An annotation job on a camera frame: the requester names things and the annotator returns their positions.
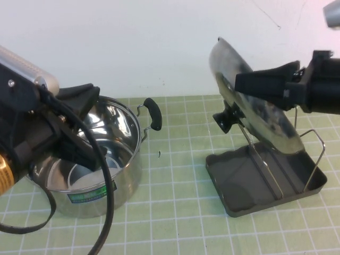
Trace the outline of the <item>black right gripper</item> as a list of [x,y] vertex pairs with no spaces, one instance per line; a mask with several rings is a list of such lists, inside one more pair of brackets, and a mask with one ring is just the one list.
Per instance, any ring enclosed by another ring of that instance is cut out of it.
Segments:
[[[236,75],[235,91],[261,99],[282,99],[283,110],[300,106],[305,113],[339,114],[339,58],[315,50],[306,68],[299,61]],[[294,73],[297,77],[287,82]]]

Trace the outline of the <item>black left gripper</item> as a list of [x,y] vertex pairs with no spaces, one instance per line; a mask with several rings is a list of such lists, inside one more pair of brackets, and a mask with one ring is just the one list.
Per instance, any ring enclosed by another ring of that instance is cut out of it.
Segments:
[[32,64],[2,62],[2,171],[26,173],[49,156],[93,172],[100,168],[93,146],[67,128],[49,104],[57,96],[83,122],[99,93],[92,83],[60,88],[53,75]]

